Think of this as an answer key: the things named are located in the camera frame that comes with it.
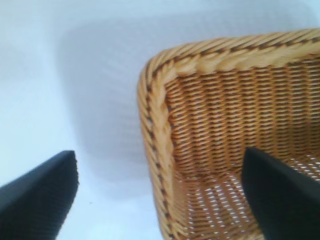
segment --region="wicker basket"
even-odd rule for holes
[[[138,99],[166,240],[264,239],[240,182],[245,147],[320,180],[320,29],[165,50]]]

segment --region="wicker weave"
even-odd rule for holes
[[[138,85],[166,240],[262,240],[240,183],[245,147],[320,180],[320,29],[165,50]]]

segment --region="white surface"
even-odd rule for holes
[[[57,239],[162,239],[136,105],[144,63],[319,19],[318,0],[0,1],[0,185],[74,149],[80,186]]]

